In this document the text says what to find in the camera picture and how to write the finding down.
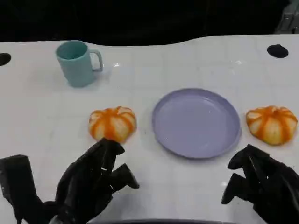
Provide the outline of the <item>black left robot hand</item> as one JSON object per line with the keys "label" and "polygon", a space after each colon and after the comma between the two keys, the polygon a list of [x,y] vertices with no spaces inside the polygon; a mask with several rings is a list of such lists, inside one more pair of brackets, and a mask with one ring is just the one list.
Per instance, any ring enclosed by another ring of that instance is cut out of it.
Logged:
{"label": "black left robot hand", "polygon": [[67,168],[55,197],[62,223],[86,224],[108,206],[114,193],[140,187],[126,164],[114,169],[116,157],[124,152],[120,143],[102,138]]}

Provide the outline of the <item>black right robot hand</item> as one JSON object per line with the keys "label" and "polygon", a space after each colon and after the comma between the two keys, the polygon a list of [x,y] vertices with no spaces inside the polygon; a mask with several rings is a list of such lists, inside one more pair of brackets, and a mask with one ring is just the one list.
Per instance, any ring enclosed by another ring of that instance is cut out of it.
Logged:
{"label": "black right robot hand", "polygon": [[221,203],[234,197],[253,204],[253,210],[268,224],[299,222],[299,176],[259,148],[248,144],[229,161],[228,169],[242,169],[245,176],[232,174]]}

